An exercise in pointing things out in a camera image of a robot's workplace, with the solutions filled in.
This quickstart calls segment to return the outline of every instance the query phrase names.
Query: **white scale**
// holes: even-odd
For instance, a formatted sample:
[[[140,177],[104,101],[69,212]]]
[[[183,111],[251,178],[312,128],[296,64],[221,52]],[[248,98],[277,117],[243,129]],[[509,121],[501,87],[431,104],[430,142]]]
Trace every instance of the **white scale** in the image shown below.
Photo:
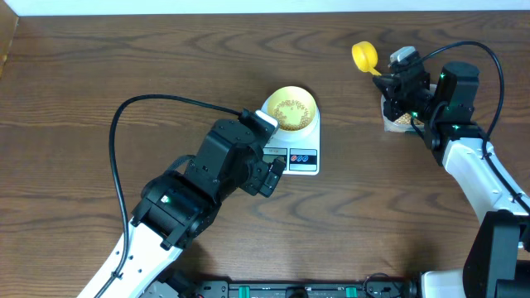
[[[304,89],[298,87],[285,88],[303,90],[303,92],[311,97],[314,103],[312,96]],[[262,106],[262,111],[265,113],[267,113],[268,103],[271,97]],[[272,162],[277,157],[284,158],[287,166],[283,174],[318,174],[320,170],[320,111],[318,107],[316,107],[315,116],[311,123],[300,131],[289,132],[278,129],[263,149],[263,153],[263,161],[265,162]]]

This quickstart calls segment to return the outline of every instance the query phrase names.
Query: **wooden table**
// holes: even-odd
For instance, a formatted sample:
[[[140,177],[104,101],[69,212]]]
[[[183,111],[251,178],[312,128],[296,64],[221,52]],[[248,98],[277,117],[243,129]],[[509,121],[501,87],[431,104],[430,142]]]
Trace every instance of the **wooden table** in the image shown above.
[[[122,232],[108,128],[132,96],[179,94],[256,109],[275,89],[312,90],[321,170],[284,176],[269,199],[237,190],[175,267],[234,280],[351,280],[461,267],[479,223],[415,135],[383,131],[380,93],[350,48],[371,41],[379,69],[402,46],[423,55],[460,40],[494,49],[506,99],[493,143],[530,190],[528,12],[23,17],[0,80],[0,296],[76,296]],[[482,71],[474,119],[489,125],[499,82],[475,48],[450,60]],[[128,210],[176,157],[230,117],[181,103],[135,103],[118,126]]]

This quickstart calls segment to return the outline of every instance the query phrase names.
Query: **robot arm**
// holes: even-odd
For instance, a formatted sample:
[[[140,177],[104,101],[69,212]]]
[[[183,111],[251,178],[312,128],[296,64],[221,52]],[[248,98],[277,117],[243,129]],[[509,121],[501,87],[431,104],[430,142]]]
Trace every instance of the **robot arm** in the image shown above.
[[[460,44],[480,46],[493,53],[473,41]],[[496,56],[491,55],[498,64]],[[530,252],[530,199],[494,154],[490,132],[486,134],[471,122],[479,70],[464,62],[446,64],[432,94],[430,75],[422,63],[425,58],[420,58],[413,47],[398,50],[390,60],[391,74],[373,77],[385,97],[384,116],[395,121],[410,113],[425,123],[425,132],[417,130],[418,134],[437,163],[455,177],[481,222],[464,269],[424,273],[422,297],[530,296],[529,276],[516,274],[530,268],[517,260],[518,247]]]
[[[270,196],[285,168],[279,159],[263,161],[263,148],[277,128],[277,121],[261,111],[244,110],[238,121],[219,120],[196,156],[177,160],[149,182],[128,224],[128,259],[101,296],[139,297],[214,222],[223,200],[238,187]],[[188,160],[184,174],[176,171]],[[122,235],[79,297],[95,297],[102,289],[120,262],[123,240]]]

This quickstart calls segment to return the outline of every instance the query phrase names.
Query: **digital kitchen scale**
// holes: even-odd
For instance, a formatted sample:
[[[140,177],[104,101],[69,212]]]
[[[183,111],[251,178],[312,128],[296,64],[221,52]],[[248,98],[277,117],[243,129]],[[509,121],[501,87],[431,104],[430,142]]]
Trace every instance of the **digital kitchen scale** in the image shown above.
[[[285,107],[286,101],[290,101],[294,108],[307,108],[313,117],[310,122],[306,120],[309,124],[300,130],[279,128],[263,149],[263,161],[272,162],[277,157],[283,157],[287,165],[283,174],[316,175],[320,170],[320,111],[309,92],[292,86],[281,88],[271,95],[263,104],[262,111],[275,117],[275,107],[278,104]]]

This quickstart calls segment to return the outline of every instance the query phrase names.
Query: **yellow cup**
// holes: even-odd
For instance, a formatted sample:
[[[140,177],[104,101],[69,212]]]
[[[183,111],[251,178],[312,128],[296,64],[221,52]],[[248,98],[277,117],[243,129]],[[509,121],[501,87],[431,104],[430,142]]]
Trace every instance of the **yellow cup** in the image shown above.
[[[351,55],[354,57],[354,62],[362,72],[369,72],[372,75],[381,75],[375,70],[375,65],[378,64],[378,52],[373,45],[367,41],[361,41],[351,48]]]

